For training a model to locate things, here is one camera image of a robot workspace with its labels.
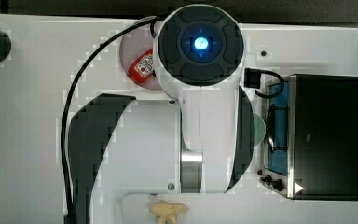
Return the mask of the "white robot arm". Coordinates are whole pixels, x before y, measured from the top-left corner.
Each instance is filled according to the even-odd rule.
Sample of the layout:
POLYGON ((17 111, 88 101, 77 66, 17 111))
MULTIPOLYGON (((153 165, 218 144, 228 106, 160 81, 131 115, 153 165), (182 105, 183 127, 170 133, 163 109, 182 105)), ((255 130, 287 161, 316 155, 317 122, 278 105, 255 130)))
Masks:
POLYGON ((76 224, 123 224, 133 193, 225 193, 253 155, 253 109, 240 85, 245 39, 237 22, 209 5, 176 9, 153 47, 158 83, 180 108, 176 147, 119 148, 111 140, 133 96, 101 94, 72 118, 76 224))

